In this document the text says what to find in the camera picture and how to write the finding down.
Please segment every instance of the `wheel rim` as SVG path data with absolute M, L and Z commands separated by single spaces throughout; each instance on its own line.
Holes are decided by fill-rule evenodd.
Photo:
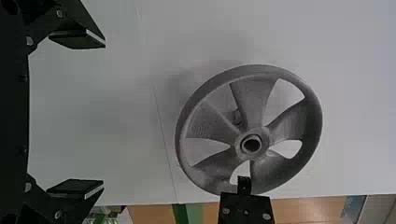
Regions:
M 297 87 L 304 99 L 264 126 L 266 103 L 279 79 Z M 242 118 L 240 126 L 205 100 L 225 85 L 230 86 L 237 104 Z M 233 171 L 244 161 L 250 161 L 252 193 L 260 194 L 286 183 L 303 169 L 318 146 L 321 128 L 318 98 L 299 77 L 274 66 L 244 65 L 212 77 L 185 104 L 177 121 L 177 159 L 195 185 L 217 195 L 223 191 L 236 192 L 236 185 L 230 183 Z M 185 138 L 206 138 L 230 147 L 190 166 L 183 147 Z M 291 159 L 268 149 L 285 140 L 302 142 Z

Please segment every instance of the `screw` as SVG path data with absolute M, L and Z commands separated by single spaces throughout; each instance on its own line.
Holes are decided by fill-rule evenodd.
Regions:
M 27 146 L 18 146 L 17 150 L 18 153 L 23 156 L 27 153 Z
M 56 10 L 56 16 L 61 19 L 64 17 L 64 13 L 61 10 Z
M 228 209 L 228 208 L 223 208 L 223 209 L 222 209 L 222 212 L 223 212 L 223 214 L 228 215 L 228 214 L 230 214 L 230 209 Z
M 32 184 L 27 182 L 25 184 L 25 193 L 29 192 L 32 189 Z
M 35 41 L 33 41 L 32 37 L 30 37 L 29 35 L 26 36 L 26 45 L 27 46 L 31 47 L 31 46 L 33 46 L 34 43 L 35 43 Z
M 58 211 L 55 213 L 55 219 L 59 219 L 62 216 L 62 212 Z
M 18 81 L 19 82 L 27 82 L 28 81 L 28 76 L 26 76 L 26 75 L 21 75 L 21 76 L 18 76 Z
M 262 214 L 262 218 L 264 218 L 265 220 L 271 220 L 271 216 L 269 214 Z

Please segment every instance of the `wooden surface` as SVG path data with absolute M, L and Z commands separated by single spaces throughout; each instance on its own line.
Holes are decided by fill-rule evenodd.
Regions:
M 345 197 L 272 200 L 276 224 L 340 224 Z M 219 203 L 202 206 L 202 223 L 218 224 Z M 174 224 L 172 205 L 129 206 L 134 224 Z
M 134 224 L 176 224 L 172 205 L 134 205 L 128 206 Z

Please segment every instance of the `hub hole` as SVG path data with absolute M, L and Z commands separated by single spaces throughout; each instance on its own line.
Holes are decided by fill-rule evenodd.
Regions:
M 261 146 L 262 144 L 260 144 L 260 142 L 256 139 L 248 139 L 243 145 L 244 149 L 249 152 L 256 152 Z
M 9 15 L 14 16 L 18 14 L 18 5 L 14 0 L 1 0 L 1 4 Z

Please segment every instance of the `bolt hole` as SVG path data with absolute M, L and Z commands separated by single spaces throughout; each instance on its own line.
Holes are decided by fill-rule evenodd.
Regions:
M 1 219 L 1 224 L 15 224 L 17 216 L 15 214 L 7 214 Z
M 244 148 L 249 152 L 255 152 L 259 150 L 260 147 L 261 144 L 256 139 L 248 139 L 246 142 L 244 142 Z
M 1 4 L 9 15 L 18 14 L 18 4 L 14 0 L 1 0 Z

